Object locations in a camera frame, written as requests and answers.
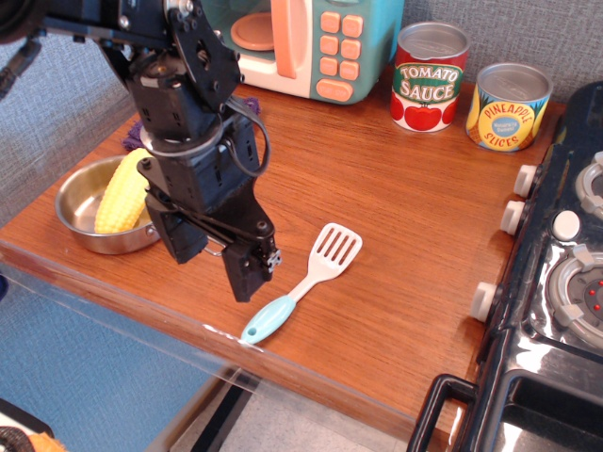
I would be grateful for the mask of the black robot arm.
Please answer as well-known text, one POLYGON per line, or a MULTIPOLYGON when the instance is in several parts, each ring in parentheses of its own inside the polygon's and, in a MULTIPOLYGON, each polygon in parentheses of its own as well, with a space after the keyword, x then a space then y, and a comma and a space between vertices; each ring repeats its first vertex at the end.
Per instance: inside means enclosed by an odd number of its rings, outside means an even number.
POLYGON ((1 41, 21 48, 1 72, 8 92, 49 33, 93 40, 132 96, 148 151, 137 167, 146 208, 178 263, 210 241, 236 300, 246 302, 279 264, 274 226, 254 196, 271 147, 239 98, 239 55, 198 1, 5 1, 1 41))

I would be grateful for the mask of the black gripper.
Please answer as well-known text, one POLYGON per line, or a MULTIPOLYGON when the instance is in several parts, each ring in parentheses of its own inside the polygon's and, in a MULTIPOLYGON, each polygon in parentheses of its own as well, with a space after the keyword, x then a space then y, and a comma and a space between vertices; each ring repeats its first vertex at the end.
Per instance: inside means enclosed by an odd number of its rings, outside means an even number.
POLYGON ((146 207, 170 256, 185 264, 215 240, 237 302, 249 302, 282 263, 275 228, 254 195, 267 168, 266 129, 252 112, 225 112, 196 138, 162 137, 144 124, 140 139, 151 155, 139 163, 148 180, 146 207))

